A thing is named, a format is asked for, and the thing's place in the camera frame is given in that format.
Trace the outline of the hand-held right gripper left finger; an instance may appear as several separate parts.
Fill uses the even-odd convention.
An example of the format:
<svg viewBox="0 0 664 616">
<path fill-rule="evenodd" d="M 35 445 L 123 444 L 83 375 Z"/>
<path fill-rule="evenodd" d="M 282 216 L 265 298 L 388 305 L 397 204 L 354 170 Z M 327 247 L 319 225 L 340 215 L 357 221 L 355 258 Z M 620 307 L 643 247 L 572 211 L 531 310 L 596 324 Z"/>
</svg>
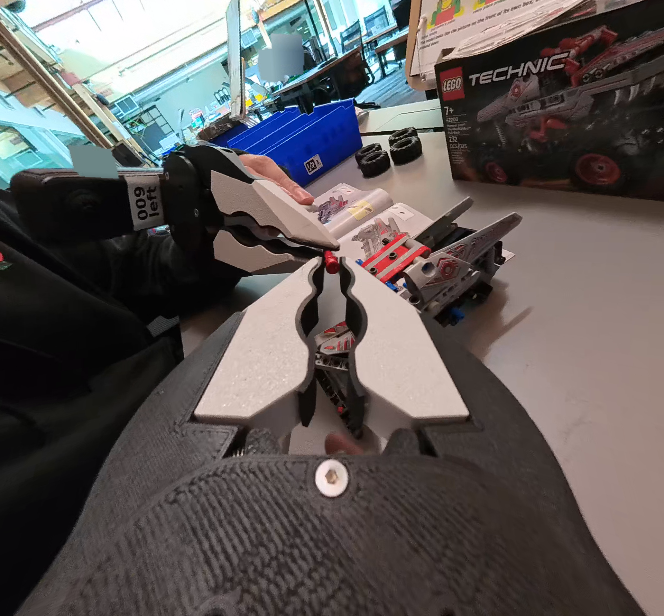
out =
<svg viewBox="0 0 664 616">
<path fill-rule="evenodd" d="M 315 257 L 250 305 L 193 417 L 220 425 L 309 425 L 316 406 L 318 297 L 325 264 Z"/>
</svg>

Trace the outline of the grey black brick subassembly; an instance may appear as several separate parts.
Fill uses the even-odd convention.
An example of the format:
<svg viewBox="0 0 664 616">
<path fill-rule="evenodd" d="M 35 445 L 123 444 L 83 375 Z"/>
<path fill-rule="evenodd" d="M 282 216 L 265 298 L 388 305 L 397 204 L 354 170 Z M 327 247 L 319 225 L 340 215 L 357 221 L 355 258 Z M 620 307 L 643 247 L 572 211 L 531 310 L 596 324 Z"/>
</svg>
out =
<svg viewBox="0 0 664 616">
<path fill-rule="evenodd" d="M 363 437 L 367 393 L 361 385 L 355 355 L 355 336 L 345 322 L 314 338 L 314 374 L 347 431 Z"/>
</svg>

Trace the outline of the person's black clothing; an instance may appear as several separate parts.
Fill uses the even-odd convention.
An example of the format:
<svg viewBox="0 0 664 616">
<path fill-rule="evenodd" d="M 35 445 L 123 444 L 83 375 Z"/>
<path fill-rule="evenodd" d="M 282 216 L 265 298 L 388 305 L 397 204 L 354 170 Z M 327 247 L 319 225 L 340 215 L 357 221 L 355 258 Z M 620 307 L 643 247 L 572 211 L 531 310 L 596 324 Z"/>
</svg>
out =
<svg viewBox="0 0 664 616">
<path fill-rule="evenodd" d="M 167 315 L 181 254 L 167 234 L 49 249 L 1 191 L 1 614 L 58 554 L 110 448 L 177 364 Z"/>
</svg>

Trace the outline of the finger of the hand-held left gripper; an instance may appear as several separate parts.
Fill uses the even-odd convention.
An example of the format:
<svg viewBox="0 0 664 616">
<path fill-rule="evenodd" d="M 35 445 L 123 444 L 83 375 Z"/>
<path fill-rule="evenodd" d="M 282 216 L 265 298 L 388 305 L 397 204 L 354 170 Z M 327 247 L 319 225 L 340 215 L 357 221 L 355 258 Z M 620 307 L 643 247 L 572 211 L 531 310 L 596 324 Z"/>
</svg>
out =
<svg viewBox="0 0 664 616">
<path fill-rule="evenodd" d="M 277 229 L 303 246 L 339 250 L 339 241 L 285 189 L 273 180 L 255 176 L 245 168 L 234 174 L 211 170 L 211 193 L 226 218 L 245 217 L 259 228 Z"/>
<path fill-rule="evenodd" d="M 316 249 L 280 237 L 259 238 L 247 227 L 221 228 L 213 250 L 217 261 L 249 275 L 293 273 L 318 257 Z"/>
</svg>

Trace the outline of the toy brick truck model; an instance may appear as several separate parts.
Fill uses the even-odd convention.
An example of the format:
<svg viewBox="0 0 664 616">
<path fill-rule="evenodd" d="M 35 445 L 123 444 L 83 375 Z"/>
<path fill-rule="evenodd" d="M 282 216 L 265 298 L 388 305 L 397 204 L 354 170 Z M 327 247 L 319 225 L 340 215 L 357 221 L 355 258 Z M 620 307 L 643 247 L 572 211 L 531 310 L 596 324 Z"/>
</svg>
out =
<svg viewBox="0 0 664 616">
<path fill-rule="evenodd" d="M 463 305 L 482 303 L 492 292 L 496 272 L 512 257 L 503 238 L 522 222 L 509 213 L 480 230 L 464 228 L 458 220 L 472 205 L 466 197 L 428 220 L 395 204 L 350 230 L 342 252 L 420 313 L 455 325 Z"/>
</svg>

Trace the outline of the dark office desk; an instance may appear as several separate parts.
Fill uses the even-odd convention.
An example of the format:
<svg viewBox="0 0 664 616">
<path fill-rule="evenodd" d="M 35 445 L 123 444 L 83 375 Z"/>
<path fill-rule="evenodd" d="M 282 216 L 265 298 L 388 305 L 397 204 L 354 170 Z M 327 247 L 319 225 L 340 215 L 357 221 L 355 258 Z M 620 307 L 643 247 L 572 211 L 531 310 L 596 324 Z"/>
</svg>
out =
<svg viewBox="0 0 664 616">
<path fill-rule="evenodd" d="M 361 46 L 318 65 L 271 93 L 279 110 L 297 107 L 311 114 L 319 105 L 353 99 L 374 81 Z"/>
</svg>

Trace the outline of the white desk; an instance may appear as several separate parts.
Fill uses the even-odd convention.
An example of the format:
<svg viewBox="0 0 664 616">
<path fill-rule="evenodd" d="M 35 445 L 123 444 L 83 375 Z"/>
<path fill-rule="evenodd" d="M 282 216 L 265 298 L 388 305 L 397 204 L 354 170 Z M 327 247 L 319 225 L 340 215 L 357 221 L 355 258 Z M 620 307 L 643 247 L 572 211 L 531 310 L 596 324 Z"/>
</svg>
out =
<svg viewBox="0 0 664 616">
<path fill-rule="evenodd" d="M 663 203 L 453 180 L 442 132 L 374 179 L 349 158 L 308 186 L 385 189 L 462 225 L 517 212 L 487 302 L 450 330 L 546 438 L 593 537 L 649 615 L 663 614 Z"/>
</svg>

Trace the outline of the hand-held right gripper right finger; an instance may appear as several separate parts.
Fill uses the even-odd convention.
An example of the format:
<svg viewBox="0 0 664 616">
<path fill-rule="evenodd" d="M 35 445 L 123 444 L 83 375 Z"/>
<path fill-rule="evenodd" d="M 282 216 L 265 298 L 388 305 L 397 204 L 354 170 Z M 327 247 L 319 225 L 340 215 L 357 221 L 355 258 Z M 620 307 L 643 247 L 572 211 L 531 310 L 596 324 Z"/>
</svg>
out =
<svg viewBox="0 0 664 616">
<path fill-rule="evenodd" d="M 349 348 L 349 429 L 387 438 L 396 429 L 462 423 L 469 410 L 419 312 L 354 261 L 339 260 Z"/>
</svg>

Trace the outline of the blue plastic storage bin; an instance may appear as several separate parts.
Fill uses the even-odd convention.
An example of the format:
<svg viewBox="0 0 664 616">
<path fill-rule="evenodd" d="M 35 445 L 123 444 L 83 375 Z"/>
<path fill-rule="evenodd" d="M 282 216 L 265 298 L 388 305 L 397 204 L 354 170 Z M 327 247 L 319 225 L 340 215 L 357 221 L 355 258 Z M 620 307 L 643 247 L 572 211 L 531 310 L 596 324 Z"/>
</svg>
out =
<svg viewBox="0 0 664 616">
<path fill-rule="evenodd" d="M 225 147 L 267 156 L 306 187 L 362 148 L 353 99 L 315 106 L 311 114 L 287 107 L 234 138 Z"/>
</svg>

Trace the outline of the black toy truck box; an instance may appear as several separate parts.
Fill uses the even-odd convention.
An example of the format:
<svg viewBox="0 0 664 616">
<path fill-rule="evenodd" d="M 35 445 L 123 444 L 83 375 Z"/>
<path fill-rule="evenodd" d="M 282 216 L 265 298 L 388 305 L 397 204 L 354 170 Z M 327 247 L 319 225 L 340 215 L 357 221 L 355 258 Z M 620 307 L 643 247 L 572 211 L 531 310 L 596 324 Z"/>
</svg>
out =
<svg viewBox="0 0 664 616">
<path fill-rule="evenodd" d="M 663 0 L 435 73 L 454 180 L 663 201 Z"/>
</svg>

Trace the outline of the building instruction booklet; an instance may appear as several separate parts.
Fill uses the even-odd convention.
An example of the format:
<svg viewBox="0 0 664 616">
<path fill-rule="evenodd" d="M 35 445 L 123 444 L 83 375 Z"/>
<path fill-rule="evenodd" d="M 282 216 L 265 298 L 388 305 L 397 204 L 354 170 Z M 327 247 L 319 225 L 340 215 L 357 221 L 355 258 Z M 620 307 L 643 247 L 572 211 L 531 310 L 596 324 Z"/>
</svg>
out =
<svg viewBox="0 0 664 616">
<path fill-rule="evenodd" d="M 473 205 L 464 198 L 437 219 L 404 203 L 395 203 L 383 189 L 359 190 L 340 184 L 317 199 L 318 220 L 339 241 L 341 258 L 356 259 L 376 278 L 394 279 L 408 268 L 425 279 L 451 280 L 462 267 L 478 270 L 480 262 L 521 222 L 510 213 L 482 230 L 453 239 L 457 220 Z"/>
</svg>

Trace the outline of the person's left hand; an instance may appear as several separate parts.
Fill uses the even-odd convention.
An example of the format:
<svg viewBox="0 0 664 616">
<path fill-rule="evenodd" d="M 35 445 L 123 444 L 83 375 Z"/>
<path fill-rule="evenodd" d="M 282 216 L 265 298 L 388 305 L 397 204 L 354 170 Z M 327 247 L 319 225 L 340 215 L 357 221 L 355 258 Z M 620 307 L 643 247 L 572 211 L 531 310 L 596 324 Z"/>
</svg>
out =
<svg viewBox="0 0 664 616">
<path fill-rule="evenodd" d="M 304 206 L 313 205 L 314 197 L 297 182 L 292 180 L 288 173 L 271 158 L 249 153 L 240 153 L 238 157 L 245 168 L 253 175 L 273 181 L 298 204 Z"/>
</svg>

